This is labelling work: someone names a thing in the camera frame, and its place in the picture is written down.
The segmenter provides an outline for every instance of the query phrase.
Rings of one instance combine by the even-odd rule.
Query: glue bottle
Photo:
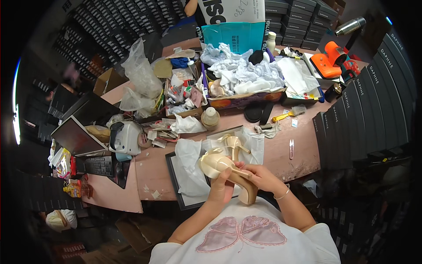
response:
[[[274,49],[276,48],[276,36],[274,32],[268,32],[268,39],[267,39],[267,48],[270,50],[271,54],[274,53]]]

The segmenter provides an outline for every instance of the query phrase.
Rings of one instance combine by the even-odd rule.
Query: beige satin heel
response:
[[[226,146],[232,149],[232,160],[239,161],[239,150],[243,150],[244,152],[251,154],[251,151],[245,148],[242,145],[240,139],[236,136],[232,136],[230,134],[225,134],[221,138],[218,139],[220,142],[225,142]]]
[[[230,160],[228,157],[221,154],[222,148],[213,148],[198,161],[198,166],[202,172],[209,178],[216,179],[222,171],[227,167],[232,169],[228,181],[239,185],[242,188],[238,198],[245,204],[253,204],[257,198],[258,188],[253,184],[250,179],[252,173],[248,171],[242,171]]]

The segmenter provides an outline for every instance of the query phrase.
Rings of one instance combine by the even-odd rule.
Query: keyboard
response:
[[[113,162],[111,156],[102,156],[95,158],[87,158],[84,161],[84,169],[86,173],[113,177]]]

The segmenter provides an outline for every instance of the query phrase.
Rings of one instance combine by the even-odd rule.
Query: white printer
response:
[[[116,122],[110,127],[110,146],[108,150],[136,156],[141,152],[138,135],[142,127],[134,121]]]

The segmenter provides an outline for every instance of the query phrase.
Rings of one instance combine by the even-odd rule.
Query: pink table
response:
[[[174,47],[181,46],[183,49],[195,47],[197,42],[199,45],[198,39],[193,39],[166,47],[163,50],[163,55],[171,54]],[[319,51],[310,52],[303,50],[302,52],[318,53]],[[359,68],[362,68],[367,63],[358,62],[358,65]],[[111,104],[120,101],[124,86],[134,88],[133,84],[129,81],[104,94],[102,98]],[[291,126],[291,119],[281,121],[281,131],[277,133],[276,137],[273,139],[265,138],[264,165],[281,180],[286,182],[320,169],[318,146],[312,118],[318,112],[327,111],[332,103],[316,103],[309,107],[306,113],[295,117],[298,120],[297,128]],[[270,118],[283,114],[284,109],[289,108],[276,104],[273,107]],[[254,131],[255,124],[246,121],[242,110],[234,108],[221,110],[219,113],[221,121],[217,130],[197,134],[182,134],[181,137],[195,141],[205,140],[206,135],[209,133],[239,125],[243,125]],[[291,139],[295,141],[293,160],[289,159],[289,140]],[[89,183],[94,188],[94,197],[89,199],[83,198],[83,201],[115,210],[143,212],[141,200],[176,200],[165,160],[165,155],[173,152],[175,145],[175,143],[168,142],[164,149],[150,147],[132,159],[126,189],[124,190],[106,177],[90,175]],[[160,194],[156,199],[152,196],[155,191],[158,191]]]

